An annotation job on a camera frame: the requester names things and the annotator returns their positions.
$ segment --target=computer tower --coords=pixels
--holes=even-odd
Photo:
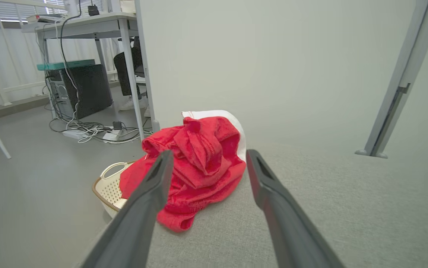
[[[52,103],[59,116],[70,120],[78,97],[80,102],[76,109],[76,119],[99,112],[113,103],[110,86],[101,64],[72,67],[69,71],[77,89],[73,87],[64,68],[46,71],[53,95]]]

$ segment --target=red garment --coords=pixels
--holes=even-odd
[[[170,149],[174,155],[171,188],[157,219],[175,232],[189,229],[198,211],[224,200],[242,178],[245,162],[236,154],[240,137],[225,117],[186,117],[184,125],[154,133],[142,142],[146,157],[121,174],[121,198],[128,199],[159,153]]]

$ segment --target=basket handle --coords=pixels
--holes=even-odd
[[[108,178],[105,178],[105,174],[106,174],[106,172],[110,171],[110,170],[111,170],[112,168],[114,168],[115,166],[121,166],[121,165],[123,165],[123,166],[124,166],[124,168],[120,169],[120,170],[119,170],[118,172],[116,172],[116,173],[113,173],[113,174],[112,174],[112,175],[110,175],[108,178],[111,178],[112,176],[114,176],[114,175],[116,175],[116,174],[118,174],[118,173],[120,173],[120,172],[124,171],[124,170],[129,166],[129,164],[128,164],[128,163],[125,163],[125,162],[118,162],[118,163],[114,163],[114,164],[112,164],[112,165],[108,166],[107,168],[105,168],[105,170],[103,170],[103,172],[101,172],[100,178],[102,178],[103,180],[108,179]]]

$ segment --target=teal box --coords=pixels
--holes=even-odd
[[[82,60],[82,61],[67,61],[66,68],[80,67],[80,66],[94,66],[95,60]],[[46,64],[37,64],[37,69],[39,71],[47,70],[60,70],[64,68],[64,63],[46,63]]]

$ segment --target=beige plastic basket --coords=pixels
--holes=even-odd
[[[121,198],[121,191],[120,191],[120,175],[121,172],[126,170],[132,163],[131,162],[120,162],[120,163],[114,163],[111,166],[107,167],[103,172],[101,173],[100,177],[96,180],[95,183],[93,183],[93,187],[91,189],[93,190],[93,193],[95,193],[96,197],[101,201],[101,204],[103,204],[103,207],[105,207],[106,212],[110,214],[111,217],[114,217],[119,208],[115,206],[116,202],[118,202]],[[115,166],[124,166],[119,171],[113,173],[112,175],[105,178],[106,173],[114,168]]]

